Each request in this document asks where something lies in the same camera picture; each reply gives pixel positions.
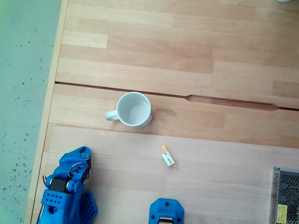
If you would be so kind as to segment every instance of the table edge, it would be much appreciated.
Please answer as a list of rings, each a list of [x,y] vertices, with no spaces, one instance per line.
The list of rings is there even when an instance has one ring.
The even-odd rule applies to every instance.
[[[30,187],[28,191],[28,199],[27,199],[27,205],[26,205],[25,216],[24,216],[25,224],[29,224],[32,222],[33,206],[34,206],[34,201],[36,196],[36,188],[37,188],[37,183],[39,178],[40,166],[42,162],[43,147],[44,147],[47,127],[48,127],[50,107],[51,107],[52,96],[54,91],[56,71],[57,71],[57,65],[59,60],[60,47],[61,47],[68,2],[69,0],[61,1],[60,14],[58,19],[50,73],[48,78],[48,86],[47,86],[46,96],[43,105],[43,115],[42,115],[42,120],[41,120],[38,140],[37,140],[36,154],[35,154],[35,159],[32,168]]]

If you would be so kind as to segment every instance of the gray floor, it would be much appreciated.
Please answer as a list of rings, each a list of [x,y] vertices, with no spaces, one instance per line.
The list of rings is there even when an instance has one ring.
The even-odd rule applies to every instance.
[[[22,223],[61,0],[0,0],[0,223]]]

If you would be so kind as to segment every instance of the wood grain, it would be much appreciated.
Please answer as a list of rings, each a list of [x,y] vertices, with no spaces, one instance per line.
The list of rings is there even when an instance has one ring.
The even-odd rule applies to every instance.
[[[163,161],[164,144],[179,168]],[[293,148],[52,126],[41,174],[52,174],[64,153],[83,145],[92,150],[85,183],[99,208],[95,223],[147,222],[151,203],[164,197],[182,204],[184,223],[264,224],[273,167],[299,169]],[[40,181],[34,217],[43,190]]]
[[[55,85],[49,122],[56,125],[96,128],[121,132],[221,140],[259,145],[299,144],[299,114],[294,111],[263,111],[201,102],[183,98],[147,95],[153,121],[143,129],[104,120],[115,110],[122,91]]]
[[[299,109],[299,89],[276,86],[298,83],[298,12],[273,0],[71,0],[56,81]]]

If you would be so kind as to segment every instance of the mug handle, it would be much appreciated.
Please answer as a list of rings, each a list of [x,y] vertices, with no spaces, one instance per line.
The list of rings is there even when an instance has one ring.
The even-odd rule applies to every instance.
[[[119,120],[120,118],[117,115],[117,111],[109,111],[105,114],[106,120]]]

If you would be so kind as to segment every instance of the white mug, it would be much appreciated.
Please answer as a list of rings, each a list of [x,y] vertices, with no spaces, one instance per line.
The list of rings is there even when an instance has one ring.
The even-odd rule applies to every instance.
[[[120,120],[130,127],[145,127],[153,119],[150,101],[139,92],[128,92],[116,105],[115,111],[105,114],[106,120]]]

